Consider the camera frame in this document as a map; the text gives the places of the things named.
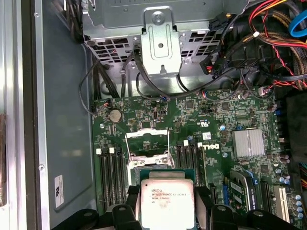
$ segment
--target white pci slot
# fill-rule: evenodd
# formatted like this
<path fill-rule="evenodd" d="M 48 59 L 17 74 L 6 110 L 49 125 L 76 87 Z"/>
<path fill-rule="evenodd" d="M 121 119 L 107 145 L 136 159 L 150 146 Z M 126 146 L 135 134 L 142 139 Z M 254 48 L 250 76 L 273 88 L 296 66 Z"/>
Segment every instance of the white pci slot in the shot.
<path fill-rule="evenodd" d="M 280 186 L 274 186 L 276 200 L 277 216 L 290 223 L 286 189 Z"/>

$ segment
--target metal bracket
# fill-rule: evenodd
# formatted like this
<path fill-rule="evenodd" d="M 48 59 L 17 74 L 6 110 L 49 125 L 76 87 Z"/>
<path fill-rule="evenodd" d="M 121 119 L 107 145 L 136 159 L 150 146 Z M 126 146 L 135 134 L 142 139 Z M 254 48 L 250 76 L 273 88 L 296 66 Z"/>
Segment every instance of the metal bracket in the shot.
<path fill-rule="evenodd" d="M 181 66 L 179 33 L 173 30 L 170 9 L 145 11 L 141 35 L 142 60 L 148 75 L 177 75 Z"/>
<path fill-rule="evenodd" d="M 129 149 L 128 139 L 129 138 L 142 137 L 144 134 L 167 135 L 167 150 L 164 151 L 164 154 L 154 155 L 152 157 L 131 155 L 130 149 Z M 165 164 L 165 165 L 170 165 L 172 168 L 175 167 L 175 163 L 174 163 L 174 160 L 173 160 L 171 152 L 170 152 L 168 129 L 156 130 L 156 129 L 153 129 L 153 128 L 144 128 L 144 129 L 141 129 L 141 130 L 134 132 L 134 133 L 126 133 L 125 140 L 126 140 L 126 144 L 127 144 L 128 158 L 129 158 L 128 164 L 127 164 L 129 185 L 132 185 L 131 169 L 134 169 L 135 167 L 145 166 L 145 165 L 149 165 L 149 164 L 156 164 L 156 165 Z"/>

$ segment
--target chipset heatsink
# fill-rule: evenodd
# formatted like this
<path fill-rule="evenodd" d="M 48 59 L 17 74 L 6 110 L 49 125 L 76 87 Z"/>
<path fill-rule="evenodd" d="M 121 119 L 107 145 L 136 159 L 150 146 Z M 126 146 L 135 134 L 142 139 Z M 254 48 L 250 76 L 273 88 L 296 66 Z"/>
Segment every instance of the chipset heatsink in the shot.
<path fill-rule="evenodd" d="M 265 155 L 261 129 L 234 131 L 232 137 L 237 158 Z"/>

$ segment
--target microchip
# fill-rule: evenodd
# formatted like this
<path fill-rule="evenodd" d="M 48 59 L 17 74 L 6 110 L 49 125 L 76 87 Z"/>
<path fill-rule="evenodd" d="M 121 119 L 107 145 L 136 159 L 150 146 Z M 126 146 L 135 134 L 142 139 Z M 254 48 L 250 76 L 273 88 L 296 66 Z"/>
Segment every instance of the microchip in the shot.
<path fill-rule="evenodd" d="M 187 108 L 187 109 L 194 109 L 194 103 L 193 103 L 193 101 L 187 101 L 187 102 L 186 102 L 186 108 Z"/>
<path fill-rule="evenodd" d="M 222 103 L 222 110 L 223 111 L 229 110 L 229 103 L 228 102 L 223 102 Z"/>
<path fill-rule="evenodd" d="M 268 173 L 269 173 L 269 167 L 268 167 L 267 164 L 263 164 L 263 165 L 261 165 L 260 167 L 261 167 L 261 172 L 262 172 L 263 174 L 268 174 Z"/>

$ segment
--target ram slot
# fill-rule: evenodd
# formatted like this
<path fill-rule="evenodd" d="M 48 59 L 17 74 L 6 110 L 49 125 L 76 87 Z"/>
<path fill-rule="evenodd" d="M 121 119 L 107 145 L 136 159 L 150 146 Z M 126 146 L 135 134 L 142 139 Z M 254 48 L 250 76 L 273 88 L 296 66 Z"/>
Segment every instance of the ram slot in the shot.
<path fill-rule="evenodd" d="M 112 156 L 108 156 L 108 161 L 107 161 L 107 165 L 108 165 L 108 170 L 109 170 L 109 197 L 110 197 L 110 203 L 111 205 L 115 205 L 116 204 L 116 191 L 115 191 L 115 177 L 114 177 L 114 169 L 113 169 L 113 157 Z"/>
<path fill-rule="evenodd" d="M 102 196 L 103 196 L 103 210 L 106 211 L 107 208 L 110 206 L 110 199 L 109 199 L 109 186 L 108 186 L 108 170 L 107 170 L 107 157 L 100 158 L 100 165 L 101 165 L 101 185 L 102 185 Z"/>
<path fill-rule="evenodd" d="M 182 165 L 182 163 L 181 163 L 181 157 L 180 157 L 181 152 L 182 152 L 182 147 L 179 146 L 179 145 L 177 145 L 177 148 L 176 148 L 176 156 L 177 156 L 177 160 L 178 160 L 178 165 L 176 166 L 176 168 L 179 168 L 179 169 L 182 168 L 182 167 L 181 167 L 181 165 Z"/>
<path fill-rule="evenodd" d="M 187 155 L 187 148 L 183 146 L 180 152 L 180 160 L 181 160 L 182 169 L 186 169 L 188 167 L 186 155 Z"/>
<path fill-rule="evenodd" d="M 195 170 L 196 186 L 200 186 L 200 166 L 195 144 L 190 144 L 190 155 L 193 160 L 193 169 Z"/>
<path fill-rule="evenodd" d="M 120 154 L 118 156 L 118 162 L 119 162 L 119 178 L 120 178 L 120 192 L 121 192 L 121 197 L 123 200 L 123 203 L 126 202 L 126 164 L 125 164 L 125 157 L 123 154 Z"/>
<path fill-rule="evenodd" d="M 111 156 L 112 163 L 113 163 L 113 174 L 114 174 L 114 191 L 115 191 L 115 203 L 120 204 L 121 203 L 121 193 L 120 193 L 120 178 L 119 178 L 119 167 L 118 167 L 118 156 L 113 154 Z"/>

